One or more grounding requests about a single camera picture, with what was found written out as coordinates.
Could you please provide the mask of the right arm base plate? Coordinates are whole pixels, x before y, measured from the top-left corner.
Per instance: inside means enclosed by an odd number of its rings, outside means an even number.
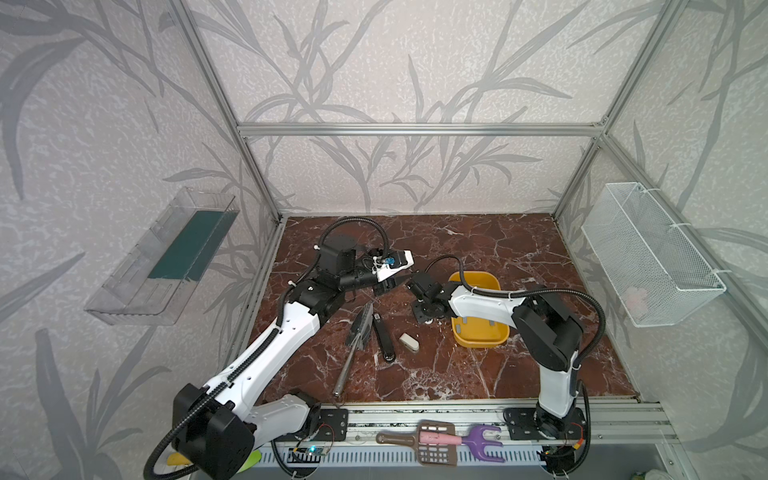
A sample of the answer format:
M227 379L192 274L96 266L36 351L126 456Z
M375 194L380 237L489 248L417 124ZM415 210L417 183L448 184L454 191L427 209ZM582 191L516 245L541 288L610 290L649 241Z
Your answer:
M507 408L502 417L511 440L578 441L588 429L584 411L579 407L573 407L563 418L539 406Z

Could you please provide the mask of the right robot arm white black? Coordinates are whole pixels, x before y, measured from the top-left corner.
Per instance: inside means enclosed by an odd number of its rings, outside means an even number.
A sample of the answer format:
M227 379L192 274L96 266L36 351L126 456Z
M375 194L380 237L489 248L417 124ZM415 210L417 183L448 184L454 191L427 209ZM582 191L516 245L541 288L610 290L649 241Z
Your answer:
M592 297L572 289L509 292L457 281L442 284L426 272L414 274L407 287L416 298L413 311L419 320L473 317L516 330L539 365L539 410L550 419L569 416L576 397L574 371L586 353L580 349L584 329L562 297L586 302Z

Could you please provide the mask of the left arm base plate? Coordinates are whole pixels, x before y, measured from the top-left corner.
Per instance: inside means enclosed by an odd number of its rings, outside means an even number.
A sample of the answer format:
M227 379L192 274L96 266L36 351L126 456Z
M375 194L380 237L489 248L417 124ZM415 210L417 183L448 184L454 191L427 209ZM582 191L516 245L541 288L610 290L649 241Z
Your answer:
M311 411L302 429L296 434L300 440L320 442L344 441L349 427L348 409L320 408Z

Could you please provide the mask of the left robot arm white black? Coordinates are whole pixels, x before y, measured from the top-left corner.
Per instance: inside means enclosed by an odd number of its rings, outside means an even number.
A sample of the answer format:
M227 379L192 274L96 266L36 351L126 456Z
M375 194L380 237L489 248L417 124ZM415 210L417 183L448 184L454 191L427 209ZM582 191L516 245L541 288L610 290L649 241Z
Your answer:
M347 292L387 290L395 272L389 264L376 262L345 274L321 272L291 285L281 295L276 319L243 354L204 386L188 384L179 391L173 427L147 460L145 478L160 478L155 465L168 447L191 463L171 478L201 471L212 479L230 479L254 449L287 434L313 433L316 400L302 394L286 394L266 404L258 399L298 348L340 309Z

